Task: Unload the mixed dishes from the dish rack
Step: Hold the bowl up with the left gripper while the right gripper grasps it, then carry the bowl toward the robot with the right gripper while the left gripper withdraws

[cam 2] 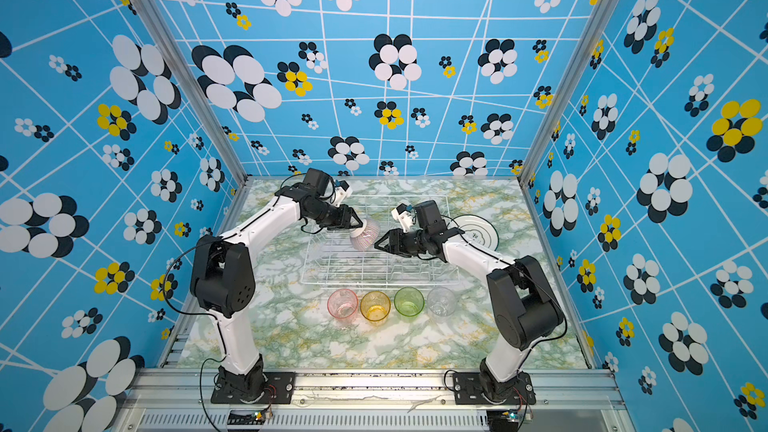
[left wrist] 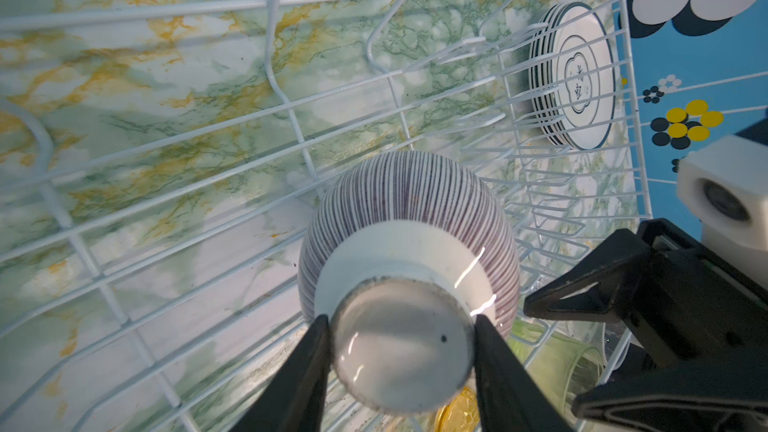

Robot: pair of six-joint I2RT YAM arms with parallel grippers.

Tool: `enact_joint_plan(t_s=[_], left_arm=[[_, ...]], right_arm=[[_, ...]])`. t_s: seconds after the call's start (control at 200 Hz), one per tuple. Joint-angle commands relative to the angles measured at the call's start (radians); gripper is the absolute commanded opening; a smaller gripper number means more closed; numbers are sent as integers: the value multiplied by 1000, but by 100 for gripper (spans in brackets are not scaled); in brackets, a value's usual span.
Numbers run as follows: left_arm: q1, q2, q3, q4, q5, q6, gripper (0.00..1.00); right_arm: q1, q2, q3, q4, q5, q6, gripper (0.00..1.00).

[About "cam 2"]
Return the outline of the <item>clear glass cup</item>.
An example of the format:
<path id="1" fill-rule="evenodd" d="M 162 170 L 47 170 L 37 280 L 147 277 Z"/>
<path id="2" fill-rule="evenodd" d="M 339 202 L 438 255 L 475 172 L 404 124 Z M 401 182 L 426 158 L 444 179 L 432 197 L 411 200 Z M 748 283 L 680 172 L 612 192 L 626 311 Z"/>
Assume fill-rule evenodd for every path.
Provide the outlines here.
<path id="1" fill-rule="evenodd" d="M 437 286 L 427 295 L 428 311 L 436 316 L 446 318 L 457 309 L 457 296 L 447 287 Z"/>

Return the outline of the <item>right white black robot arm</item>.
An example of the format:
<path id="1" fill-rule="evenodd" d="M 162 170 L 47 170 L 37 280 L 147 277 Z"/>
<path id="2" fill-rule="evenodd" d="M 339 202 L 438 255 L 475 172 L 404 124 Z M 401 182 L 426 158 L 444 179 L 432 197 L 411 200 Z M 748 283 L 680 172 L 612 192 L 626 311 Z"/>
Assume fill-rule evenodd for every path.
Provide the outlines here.
<path id="1" fill-rule="evenodd" d="M 541 264 L 531 256 L 507 258 L 471 241 L 433 200 L 417 204 L 414 213 L 415 228 L 393 228 L 374 248 L 403 258 L 436 258 L 483 279 L 499 338 L 479 366 L 482 394 L 492 404 L 522 394 L 527 390 L 523 365 L 531 352 L 556 340 L 556 329 L 567 325 Z"/>

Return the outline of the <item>yellow glass cup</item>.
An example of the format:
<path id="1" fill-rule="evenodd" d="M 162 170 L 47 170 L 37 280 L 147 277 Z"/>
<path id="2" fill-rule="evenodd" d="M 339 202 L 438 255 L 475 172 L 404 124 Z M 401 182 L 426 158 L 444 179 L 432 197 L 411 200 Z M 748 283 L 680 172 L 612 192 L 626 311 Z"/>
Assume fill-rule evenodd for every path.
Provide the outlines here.
<path id="1" fill-rule="evenodd" d="M 367 321 L 378 323 L 389 316 L 391 301 L 389 296 L 382 291 L 370 291 L 362 297 L 359 308 Z"/>

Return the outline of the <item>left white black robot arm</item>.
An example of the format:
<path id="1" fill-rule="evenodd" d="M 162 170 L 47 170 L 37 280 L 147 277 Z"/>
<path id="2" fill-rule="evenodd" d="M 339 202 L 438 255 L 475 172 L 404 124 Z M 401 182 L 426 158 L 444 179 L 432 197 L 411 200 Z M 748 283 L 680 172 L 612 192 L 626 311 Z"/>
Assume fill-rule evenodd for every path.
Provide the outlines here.
<path id="1" fill-rule="evenodd" d="M 346 182 L 336 184 L 327 173 L 311 168 L 302 181 L 281 186 L 274 199 L 242 224 L 198 241 L 190 293 L 212 319 L 223 352 L 213 403 L 259 403 L 275 397 L 248 315 L 256 293 L 256 259 L 273 239 L 299 222 L 313 221 L 321 231 L 348 231 L 353 239 L 375 234 L 373 222 L 344 203 L 351 192 Z"/>

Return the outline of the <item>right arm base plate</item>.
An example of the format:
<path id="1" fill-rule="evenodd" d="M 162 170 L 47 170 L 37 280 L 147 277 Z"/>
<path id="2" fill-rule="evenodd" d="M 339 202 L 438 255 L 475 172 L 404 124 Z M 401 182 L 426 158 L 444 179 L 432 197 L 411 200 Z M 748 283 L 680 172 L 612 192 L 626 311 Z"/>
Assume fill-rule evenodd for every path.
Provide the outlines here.
<path id="1" fill-rule="evenodd" d="M 531 377 L 525 372 L 506 382 L 499 382 L 490 372 L 455 372 L 449 387 L 457 405 L 535 405 Z"/>

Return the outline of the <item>white plate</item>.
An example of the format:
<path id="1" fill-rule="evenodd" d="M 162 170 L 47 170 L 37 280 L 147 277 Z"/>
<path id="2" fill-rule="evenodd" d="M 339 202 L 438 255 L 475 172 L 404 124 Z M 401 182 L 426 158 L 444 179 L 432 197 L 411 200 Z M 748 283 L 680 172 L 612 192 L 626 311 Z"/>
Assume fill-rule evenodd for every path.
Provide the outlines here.
<path id="1" fill-rule="evenodd" d="M 454 218 L 452 222 L 476 244 L 491 250 L 498 249 L 499 233 L 487 219 L 475 214 L 464 214 Z"/>

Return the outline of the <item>pink glass cup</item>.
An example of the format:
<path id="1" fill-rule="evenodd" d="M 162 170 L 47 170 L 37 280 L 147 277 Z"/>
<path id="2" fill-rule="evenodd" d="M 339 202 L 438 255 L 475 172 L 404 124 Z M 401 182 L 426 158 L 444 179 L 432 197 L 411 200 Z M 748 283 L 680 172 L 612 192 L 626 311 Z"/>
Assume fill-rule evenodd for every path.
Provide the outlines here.
<path id="1" fill-rule="evenodd" d="M 348 288 L 337 289 L 327 300 L 327 310 L 336 320 L 346 320 L 358 310 L 357 294 Z"/>

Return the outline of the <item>green glass cup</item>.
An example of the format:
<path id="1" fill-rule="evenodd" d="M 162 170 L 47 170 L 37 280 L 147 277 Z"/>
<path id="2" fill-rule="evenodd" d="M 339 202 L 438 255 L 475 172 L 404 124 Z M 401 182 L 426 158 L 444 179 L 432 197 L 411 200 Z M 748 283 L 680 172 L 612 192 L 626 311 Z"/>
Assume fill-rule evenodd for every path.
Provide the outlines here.
<path id="1" fill-rule="evenodd" d="M 425 307 L 425 298 L 417 288 L 403 287 L 395 293 L 394 305 L 401 316 L 416 317 Z"/>

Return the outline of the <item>white wire dish rack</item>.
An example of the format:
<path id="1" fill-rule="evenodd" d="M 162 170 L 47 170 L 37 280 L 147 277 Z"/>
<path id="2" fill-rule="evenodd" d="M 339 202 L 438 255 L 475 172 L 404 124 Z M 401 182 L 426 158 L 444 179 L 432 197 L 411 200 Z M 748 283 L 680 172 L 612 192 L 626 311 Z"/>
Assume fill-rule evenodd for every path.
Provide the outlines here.
<path id="1" fill-rule="evenodd" d="M 404 258 L 370 247 L 355 249 L 347 230 L 309 236 L 300 282 L 323 289 L 396 290 L 452 287 L 460 283 L 457 267 L 438 259 Z"/>

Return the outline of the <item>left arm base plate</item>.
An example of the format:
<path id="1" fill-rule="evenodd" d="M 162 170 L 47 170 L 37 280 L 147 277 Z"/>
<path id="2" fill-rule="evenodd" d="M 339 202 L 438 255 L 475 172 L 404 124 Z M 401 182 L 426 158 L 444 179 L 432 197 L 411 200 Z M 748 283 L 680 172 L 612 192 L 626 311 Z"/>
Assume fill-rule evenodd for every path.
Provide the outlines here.
<path id="1" fill-rule="evenodd" d="M 295 372 L 265 372 L 260 379 L 245 379 L 222 370 L 214 379 L 212 404 L 290 404 L 295 390 Z"/>

